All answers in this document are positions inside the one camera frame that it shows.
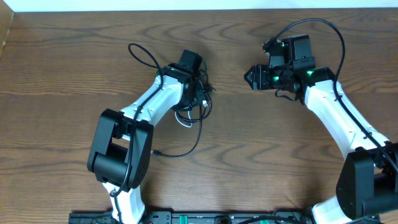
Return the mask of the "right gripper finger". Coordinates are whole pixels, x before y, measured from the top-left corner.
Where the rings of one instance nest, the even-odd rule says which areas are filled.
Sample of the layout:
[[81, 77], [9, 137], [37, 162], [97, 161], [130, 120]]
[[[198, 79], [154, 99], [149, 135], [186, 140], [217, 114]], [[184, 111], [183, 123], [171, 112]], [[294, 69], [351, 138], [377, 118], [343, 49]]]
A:
[[245, 78], [245, 81], [248, 83], [248, 85], [251, 87], [251, 89], [254, 89], [254, 84], [250, 78]]
[[245, 80], [252, 80], [253, 79], [253, 73], [255, 72], [255, 66], [253, 65], [245, 74], [244, 74], [244, 79]]

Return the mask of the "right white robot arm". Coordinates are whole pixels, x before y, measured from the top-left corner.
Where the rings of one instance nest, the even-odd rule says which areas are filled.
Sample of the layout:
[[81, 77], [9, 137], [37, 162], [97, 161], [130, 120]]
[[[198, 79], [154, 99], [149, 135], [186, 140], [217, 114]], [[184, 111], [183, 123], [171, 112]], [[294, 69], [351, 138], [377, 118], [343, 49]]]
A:
[[343, 156], [336, 195], [310, 208], [304, 223], [378, 223], [397, 210], [397, 144], [374, 129], [328, 67], [317, 67], [310, 38], [296, 35], [262, 46], [267, 65], [244, 79], [253, 90], [288, 91], [327, 128]]

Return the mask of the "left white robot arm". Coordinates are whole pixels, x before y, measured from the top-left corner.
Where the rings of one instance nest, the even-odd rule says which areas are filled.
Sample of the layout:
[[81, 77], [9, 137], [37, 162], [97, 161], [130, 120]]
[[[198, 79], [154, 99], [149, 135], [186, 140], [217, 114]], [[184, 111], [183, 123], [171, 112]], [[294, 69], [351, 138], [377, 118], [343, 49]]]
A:
[[177, 63], [159, 67], [152, 86], [133, 104], [104, 110], [96, 127], [87, 168], [107, 190], [112, 223], [139, 223], [146, 207], [140, 184], [149, 167], [156, 124], [169, 110], [199, 108], [199, 123], [209, 104], [200, 75], [202, 57], [184, 50]]

